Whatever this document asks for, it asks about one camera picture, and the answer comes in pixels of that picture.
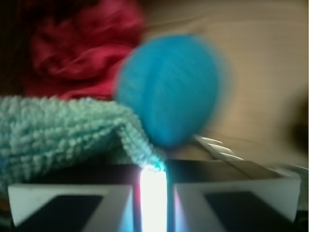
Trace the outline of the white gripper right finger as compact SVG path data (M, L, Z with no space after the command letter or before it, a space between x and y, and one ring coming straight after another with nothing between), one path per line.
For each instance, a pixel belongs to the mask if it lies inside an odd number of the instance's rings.
M296 232L300 177L210 179L173 174L176 232Z

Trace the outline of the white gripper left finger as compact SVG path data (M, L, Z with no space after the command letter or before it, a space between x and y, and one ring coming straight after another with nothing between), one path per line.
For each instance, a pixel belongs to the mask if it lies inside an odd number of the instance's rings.
M15 184L8 187L17 232L131 232L129 185Z

